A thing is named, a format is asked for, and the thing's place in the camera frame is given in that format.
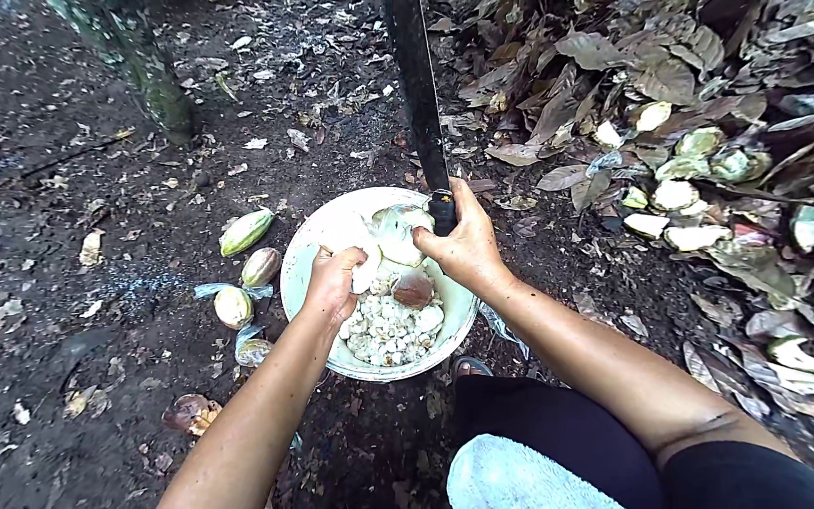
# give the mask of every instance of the plastic bowl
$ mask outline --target plastic bowl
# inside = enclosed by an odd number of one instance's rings
[[[367,188],[341,195],[320,207],[294,234],[281,263],[281,304],[288,320],[303,307],[313,259],[322,239],[347,235],[347,230],[354,227],[353,221],[358,218],[355,213],[368,218],[391,205],[422,206],[428,200],[429,197],[410,189]],[[445,321],[429,353],[418,361],[401,366],[374,366],[354,357],[345,341],[335,338],[326,364],[329,369],[350,378],[387,382],[434,368],[458,348],[473,326],[480,300],[442,273],[435,260],[426,258],[423,266],[441,295],[445,313]],[[383,260],[381,270],[396,271],[400,267],[402,265]]]

